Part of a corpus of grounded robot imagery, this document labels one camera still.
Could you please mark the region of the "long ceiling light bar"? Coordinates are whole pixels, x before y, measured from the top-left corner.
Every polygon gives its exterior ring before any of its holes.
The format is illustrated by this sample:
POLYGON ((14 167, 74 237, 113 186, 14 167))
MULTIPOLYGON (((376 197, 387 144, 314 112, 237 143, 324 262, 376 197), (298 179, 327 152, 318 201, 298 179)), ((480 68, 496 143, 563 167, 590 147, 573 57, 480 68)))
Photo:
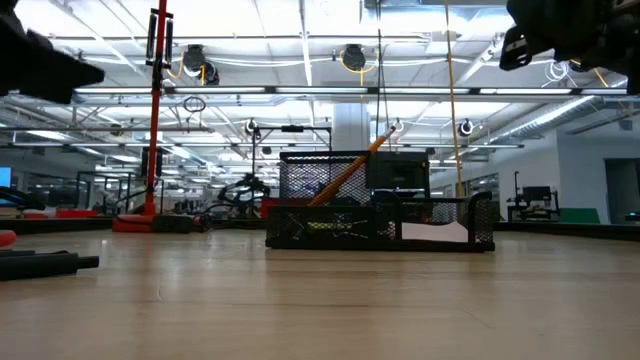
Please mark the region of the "long ceiling light bar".
MULTIPOLYGON (((80 95, 147 95, 145 87, 88 87, 76 90, 80 95)), ((231 87, 166 87, 166 95, 445 95, 444 87, 295 87, 295 86, 231 86, 231 87)), ((516 96, 625 96, 625 88, 454 88, 455 95, 516 95, 516 96)))

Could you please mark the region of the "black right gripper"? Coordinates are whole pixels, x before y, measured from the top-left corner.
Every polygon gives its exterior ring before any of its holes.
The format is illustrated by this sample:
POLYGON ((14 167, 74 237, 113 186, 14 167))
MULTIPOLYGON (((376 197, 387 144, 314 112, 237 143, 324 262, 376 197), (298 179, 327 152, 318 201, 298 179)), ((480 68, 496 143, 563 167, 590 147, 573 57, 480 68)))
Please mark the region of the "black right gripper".
POLYGON ((515 25, 504 35, 501 70, 553 49, 556 59, 582 71, 602 67, 626 76, 627 94, 640 95, 640 0, 508 0, 506 9, 515 25))

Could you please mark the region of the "black monitor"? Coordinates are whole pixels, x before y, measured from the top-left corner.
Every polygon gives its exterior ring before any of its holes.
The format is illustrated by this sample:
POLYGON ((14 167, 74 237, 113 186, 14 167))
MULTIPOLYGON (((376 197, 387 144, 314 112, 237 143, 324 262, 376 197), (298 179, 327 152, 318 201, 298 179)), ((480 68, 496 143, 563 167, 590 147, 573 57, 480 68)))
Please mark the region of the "black monitor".
POLYGON ((427 153, 375 152, 367 161, 366 185, 374 189, 422 189, 429 186, 427 153))

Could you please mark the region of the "red bin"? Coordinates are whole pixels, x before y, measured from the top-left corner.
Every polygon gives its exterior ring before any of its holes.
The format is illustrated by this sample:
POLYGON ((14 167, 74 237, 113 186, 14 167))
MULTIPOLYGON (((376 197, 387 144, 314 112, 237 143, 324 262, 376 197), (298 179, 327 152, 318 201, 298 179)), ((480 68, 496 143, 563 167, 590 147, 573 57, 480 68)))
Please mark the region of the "red bin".
POLYGON ((100 215, 94 210, 51 208, 45 210, 27 209, 22 212, 25 219, 87 219, 100 215))

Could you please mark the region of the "black background workstation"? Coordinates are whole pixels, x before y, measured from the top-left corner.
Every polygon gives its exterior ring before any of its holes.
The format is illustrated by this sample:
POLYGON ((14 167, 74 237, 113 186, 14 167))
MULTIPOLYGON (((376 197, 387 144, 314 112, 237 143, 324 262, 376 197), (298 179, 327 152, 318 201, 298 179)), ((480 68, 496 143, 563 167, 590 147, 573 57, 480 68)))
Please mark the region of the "black background workstation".
POLYGON ((519 172, 514 172, 514 196, 507 199, 507 221, 558 222, 560 208, 558 192, 550 186, 525 186, 518 183, 519 172))

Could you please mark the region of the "green panel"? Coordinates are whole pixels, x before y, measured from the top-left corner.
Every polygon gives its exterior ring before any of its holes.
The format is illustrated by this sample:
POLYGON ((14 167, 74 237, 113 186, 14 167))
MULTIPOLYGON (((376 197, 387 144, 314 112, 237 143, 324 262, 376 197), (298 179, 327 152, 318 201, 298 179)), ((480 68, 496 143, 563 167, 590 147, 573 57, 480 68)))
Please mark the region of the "green panel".
POLYGON ((600 218, 595 208, 561 208, 559 222, 569 224, 600 224, 600 218))

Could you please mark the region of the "black clamp on pole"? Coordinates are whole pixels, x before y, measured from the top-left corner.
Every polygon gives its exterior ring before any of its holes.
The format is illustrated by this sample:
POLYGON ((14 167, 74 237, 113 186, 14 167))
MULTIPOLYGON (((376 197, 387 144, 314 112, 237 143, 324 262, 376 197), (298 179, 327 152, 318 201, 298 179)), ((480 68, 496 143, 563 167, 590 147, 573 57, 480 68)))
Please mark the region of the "black clamp on pole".
MULTIPOLYGON (((153 65, 153 62, 155 61, 156 56, 158 55, 158 51, 156 50, 156 45, 158 44, 158 41, 156 40, 158 18, 159 18, 159 10, 152 8, 150 10, 147 43, 146 43, 145 63, 148 66, 153 65)), ((171 68, 171 62, 173 58, 173 30, 174 30, 173 18, 174 16, 172 13, 167 13, 165 15, 165 27, 164 27, 165 34, 164 34, 164 47, 163 47, 163 59, 162 59, 162 66, 164 69, 171 68)))

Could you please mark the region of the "black box at stand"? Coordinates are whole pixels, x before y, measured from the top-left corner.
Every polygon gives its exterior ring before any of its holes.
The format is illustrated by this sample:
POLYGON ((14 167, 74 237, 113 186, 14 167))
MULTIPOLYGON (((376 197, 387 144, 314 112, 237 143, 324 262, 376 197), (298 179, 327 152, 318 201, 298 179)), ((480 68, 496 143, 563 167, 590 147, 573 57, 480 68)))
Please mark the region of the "black box at stand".
POLYGON ((155 215, 150 228, 154 233, 188 234, 193 230, 194 219, 182 215, 155 215))

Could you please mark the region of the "white paper note pad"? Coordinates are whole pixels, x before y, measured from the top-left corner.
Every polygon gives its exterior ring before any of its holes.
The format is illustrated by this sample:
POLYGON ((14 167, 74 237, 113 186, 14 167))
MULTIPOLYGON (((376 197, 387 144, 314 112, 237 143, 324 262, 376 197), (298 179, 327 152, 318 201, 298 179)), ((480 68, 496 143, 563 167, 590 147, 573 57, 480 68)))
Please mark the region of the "white paper note pad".
POLYGON ((402 223, 401 231, 402 238, 404 240, 429 240, 461 243, 466 243, 468 241, 468 230, 458 222, 445 225, 402 223))

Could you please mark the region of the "red stand pole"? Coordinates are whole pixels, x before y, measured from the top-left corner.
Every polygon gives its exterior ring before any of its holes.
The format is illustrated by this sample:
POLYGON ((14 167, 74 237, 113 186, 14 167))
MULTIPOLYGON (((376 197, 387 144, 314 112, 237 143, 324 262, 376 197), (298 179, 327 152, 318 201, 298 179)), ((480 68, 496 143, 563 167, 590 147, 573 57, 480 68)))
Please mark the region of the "red stand pole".
POLYGON ((157 7, 157 26, 156 26, 156 46, 153 58, 152 71, 152 106, 151 106, 151 125, 150 125, 150 142, 149 142, 149 158, 148 158, 148 176, 147 191, 145 196, 144 214, 153 216, 156 208, 154 204, 154 184, 157 163, 157 135, 159 121, 159 105, 162 95, 162 68, 165 46, 165 27, 167 0, 159 0, 157 7))

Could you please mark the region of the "black mesh desk organizer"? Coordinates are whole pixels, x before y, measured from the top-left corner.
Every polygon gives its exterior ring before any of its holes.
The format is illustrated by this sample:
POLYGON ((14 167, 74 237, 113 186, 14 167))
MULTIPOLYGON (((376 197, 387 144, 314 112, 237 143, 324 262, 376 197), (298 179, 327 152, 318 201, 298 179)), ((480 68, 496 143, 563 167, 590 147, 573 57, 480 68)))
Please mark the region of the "black mesh desk organizer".
POLYGON ((367 151, 282 155, 278 206, 269 211, 266 244, 272 249, 484 253, 495 249, 492 196, 433 196, 422 189, 366 185, 367 151), (309 233, 307 222, 351 223, 348 232, 309 233), (458 222, 468 241, 404 240, 402 223, 458 222))

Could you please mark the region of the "black overhead frame rig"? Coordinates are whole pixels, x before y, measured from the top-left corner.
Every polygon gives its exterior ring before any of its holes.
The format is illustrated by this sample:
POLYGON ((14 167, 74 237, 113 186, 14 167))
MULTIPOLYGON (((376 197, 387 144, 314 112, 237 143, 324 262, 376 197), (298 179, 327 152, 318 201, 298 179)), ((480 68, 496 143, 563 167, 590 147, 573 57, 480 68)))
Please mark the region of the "black overhead frame rig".
MULTIPOLYGON (((303 125, 281 125, 281 126, 264 126, 264 127, 260 127, 260 130, 265 130, 266 133, 262 135, 262 137, 260 138, 260 141, 266 140, 268 138, 268 136, 273 132, 273 131, 279 131, 282 133, 303 133, 305 131, 307 132, 311 132, 313 135, 315 135, 327 148, 329 151, 333 150, 332 147, 332 140, 333 140, 333 136, 332 136, 332 128, 331 127, 320 127, 320 126, 303 126, 303 125), (319 135, 320 131, 325 131, 328 134, 328 139, 325 140, 324 138, 322 138, 319 135)), ((251 155, 251 173, 255 174, 256 171, 256 150, 258 148, 258 139, 252 139, 251 138, 251 149, 252 149, 252 155, 251 155)))

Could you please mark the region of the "red stand base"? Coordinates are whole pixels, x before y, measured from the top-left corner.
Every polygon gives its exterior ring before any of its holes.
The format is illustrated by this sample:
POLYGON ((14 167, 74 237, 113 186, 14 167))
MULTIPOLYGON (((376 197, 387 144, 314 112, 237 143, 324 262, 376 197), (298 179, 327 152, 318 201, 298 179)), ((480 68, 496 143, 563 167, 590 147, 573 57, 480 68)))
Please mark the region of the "red stand base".
POLYGON ((153 215, 117 215, 112 222, 112 231, 121 233, 151 233, 153 218, 153 215))

